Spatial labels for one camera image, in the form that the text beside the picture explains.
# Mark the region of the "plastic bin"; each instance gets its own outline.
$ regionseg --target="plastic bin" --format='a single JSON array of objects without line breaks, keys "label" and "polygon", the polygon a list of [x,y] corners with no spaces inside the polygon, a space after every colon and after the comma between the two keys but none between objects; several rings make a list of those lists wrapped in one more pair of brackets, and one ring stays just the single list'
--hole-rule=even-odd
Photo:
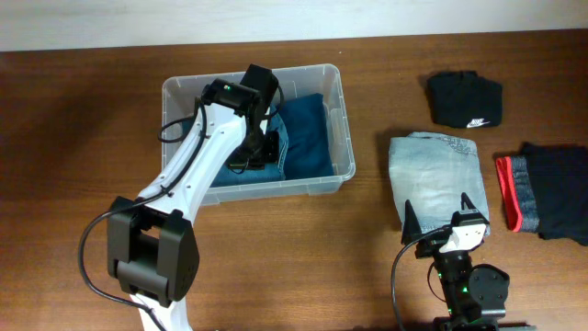
[{"label": "plastic bin", "polygon": [[[323,95],[329,153],[333,162],[334,176],[209,188],[202,201],[203,205],[287,195],[334,193],[344,181],[349,180],[355,174],[356,161],[351,147],[339,69],[332,64],[317,64],[273,69],[272,72],[279,80],[287,101],[314,93]],[[163,86],[163,125],[193,114],[194,97],[200,96],[204,86],[212,83],[215,78],[239,83],[243,75],[244,72],[178,76],[167,79]],[[274,104],[278,102],[279,93],[276,93]],[[175,137],[181,134],[180,130],[179,126],[172,126],[168,129],[170,136]],[[162,168],[167,165],[168,160],[171,160],[179,145],[180,143],[162,144]]]}]

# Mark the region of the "wooden table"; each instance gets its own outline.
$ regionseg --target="wooden table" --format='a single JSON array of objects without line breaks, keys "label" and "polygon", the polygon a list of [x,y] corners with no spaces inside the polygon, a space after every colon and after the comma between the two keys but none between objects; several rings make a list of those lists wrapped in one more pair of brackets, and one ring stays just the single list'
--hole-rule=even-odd
[{"label": "wooden table", "polygon": [[[493,158],[525,141],[588,143],[588,30],[1,53],[0,329],[141,329],[135,309],[83,284],[79,236],[117,195],[136,196],[158,174],[163,81],[249,63],[335,64],[357,171],[333,195],[202,208],[188,295],[195,329],[394,328],[390,267],[401,234],[388,148],[411,131],[478,144],[492,235],[473,258],[511,276],[503,321],[586,329],[588,248],[509,232]],[[462,69],[503,84],[500,127],[432,123],[425,78]],[[122,294],[107,275],[105,230],[87,242],[87,268]],[[405,321],[447,314],[426,285],[430,262],[409,254],[400,265]]]}]

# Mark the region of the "nike logo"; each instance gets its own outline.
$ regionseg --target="nike logo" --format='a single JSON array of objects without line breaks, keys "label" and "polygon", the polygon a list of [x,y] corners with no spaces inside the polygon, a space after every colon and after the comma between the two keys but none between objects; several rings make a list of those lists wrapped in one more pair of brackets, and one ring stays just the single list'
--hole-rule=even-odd
[{"label": "nike logo", "polygon": [[484,124],[488,124],[489,122],[485,122],[484,119],[473,119],[470,123],[466,126],[466,128],[478,128]]}]

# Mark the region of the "red trim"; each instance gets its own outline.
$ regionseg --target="red trim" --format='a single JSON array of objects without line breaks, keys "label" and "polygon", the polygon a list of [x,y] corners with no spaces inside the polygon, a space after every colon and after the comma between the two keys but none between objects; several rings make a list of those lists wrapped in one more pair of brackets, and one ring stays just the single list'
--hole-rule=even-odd
[{"label": "red trim", "polygon": [[514,232],[519,232],[521,230],[521,225],[523,224],[523,213],[521,213],[521,208],[516,196],[511,158],[507,156],[496,159],[496,171],[498,172],[500,191],[503,193],[508,227]]}]

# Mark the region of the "white backdrop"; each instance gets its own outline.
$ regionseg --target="white backdrop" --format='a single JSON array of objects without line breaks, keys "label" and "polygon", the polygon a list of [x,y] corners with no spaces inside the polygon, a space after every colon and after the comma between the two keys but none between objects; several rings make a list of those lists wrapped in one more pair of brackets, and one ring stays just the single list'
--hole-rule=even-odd
[{"label": "white backdrop", "polygon": [[587,0],[0,2],[0,51],[567,28]]}]

